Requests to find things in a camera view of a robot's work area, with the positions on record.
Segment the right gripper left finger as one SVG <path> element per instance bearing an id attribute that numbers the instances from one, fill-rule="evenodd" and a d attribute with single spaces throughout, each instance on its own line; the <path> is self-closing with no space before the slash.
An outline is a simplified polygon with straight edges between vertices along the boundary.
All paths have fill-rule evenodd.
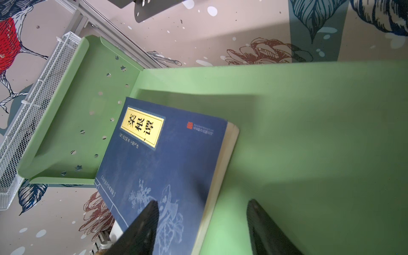
<path id="1" fill-rule="evenodd" d="M 152 200 L 105 254 L 152 255 L 158 221 L 158 202 Z"/>

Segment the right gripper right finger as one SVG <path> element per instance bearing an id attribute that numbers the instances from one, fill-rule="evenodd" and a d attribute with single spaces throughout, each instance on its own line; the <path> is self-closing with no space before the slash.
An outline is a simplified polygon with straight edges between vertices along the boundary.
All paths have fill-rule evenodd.
<path id="1" fill-rule="evenodd" d="M 257 200 L 248 202 L 246 218 L 254 255 L 302 254 Z"/>

